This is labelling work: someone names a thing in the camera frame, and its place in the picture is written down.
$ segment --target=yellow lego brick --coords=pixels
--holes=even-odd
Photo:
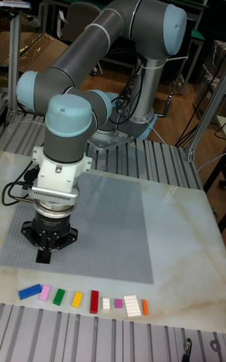
[[[82,299],[82,292],[76,291],[74,299],[72,301],[72,306],[78,308],[80,305],[81,299]]]

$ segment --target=blue lego brick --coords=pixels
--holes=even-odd
[[[22,300],[25,298],[32,297],[33,295],[36,295],[40,292],[41,292],[41,285],[38,284],[38,285],[34,285],[33,287],[26,288],[26,289],[23,289],[22,291],[19,291],[18,295],[19,295],[19,299]]]

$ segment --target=gray baseplate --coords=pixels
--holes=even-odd
[[[37,249],[21,234],[34,218],[32,204],[19,203],[0,251],[0,265],[53,273],[153,283],[139,183],[83,173],[70,223],[78,240],[36,263]]]

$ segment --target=white lego brick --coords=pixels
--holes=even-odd
[[[126,311],[128,317],[141,316],[141,310],[139,308],[136,295],[124,295],[124,302],[126,305]]]
[[[103,310],[110,310],[110,298],[102,298]]]

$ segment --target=chair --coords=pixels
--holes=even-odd
[[[66,18],[63,11],[59,10],[57,19],[57,37],[70,44],[74,42],[84,31],[85,27],[91,24],[98,17],[101,10],[90,3],[74,2],[70,5]],[[96,75],[97,69],[93,68],[93,75]]]

